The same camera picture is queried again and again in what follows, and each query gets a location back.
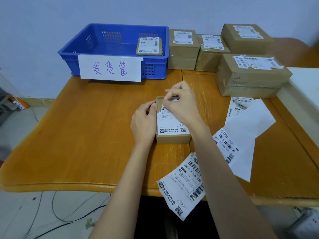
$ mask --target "light blue wall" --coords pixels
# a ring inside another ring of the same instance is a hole
[[[319,0],[1,0],[0,72],[23,96],[55,98],[70,78],[57,51],[88,23],[202,34],[220,34],[224,23],[254,23],[273,37],[313,44],[318,10]]]

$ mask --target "human arm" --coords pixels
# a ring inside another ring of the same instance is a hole
[[[166,90],[163,105],[189,129],[209,209],[220,238],[277,238],[232,173],[202,120],[185,81]],[[178,102],[170,102],[173,95]]]
[[[122,177],[89,239],[133,238],[147,157],[156,132],[154,101],[142,104],[132,117],[135,146]]]

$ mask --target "qr code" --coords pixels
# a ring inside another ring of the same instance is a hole
[[[181,210],[181,208],[180,208],[179,206],[176,207],[175,211],[176,211],[176,213],[177,213],[179,216],[181,216],[181,214],[183,213],[183,211]]]

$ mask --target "forearm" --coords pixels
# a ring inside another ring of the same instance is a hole
[[[209,128],[190,129],[207,202],[220,238],[277,238],[232,173]]]
[[[133,238],[150,144],[136,144],[90,239]]]

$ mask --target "small cardboard box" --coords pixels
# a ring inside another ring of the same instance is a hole
[[[191,32],[193,44],[174,44],[174,32]],[[169,30],[169,55],[178,59],[197,59],[199,42],[195,30],[170,29]]]
[[[168,57],[167,69],[194,70],[196,59],[179,59],[173,56]]]
[[[242,38],[234,26],[250,26],[258,32],[261,38]],[[256,24],[224,24],[221,36],[225,40],[232,53],[245,54],[267,54],[273,44],[271,38],[264,30]]]
[[[217,76],[215,76],[222,96],[272,98],[292,76],[286,67],[271,70],[239,68],[233,56],[237,54],[223,54]],[[271,57],[269,55],[252,56]]]
[[[157,144],[181,144],[181,143],[189,143],[190,134],[182,134],[182,135],[159,135],[157,132],[157,113],[161,111],[162,102],[164,96],[158,96],[156,98],[157,104],[157,112],[156,112],[156,142]]]
[[[163,48],[162,48],[162,39],[159,38],[159,53],[138,53],[139,51],[139,45],[140,45],[140,39],[138,39],[138,46],[136,47],[136,55],[143,55],[143,56],[163,56]]]
[[[200,50],[196,61],[197,71],[217,72],[218,65],[223,53],[230,53],[225,41],[221,38],[224,50],[204,48],[202,35],[197,35]]]

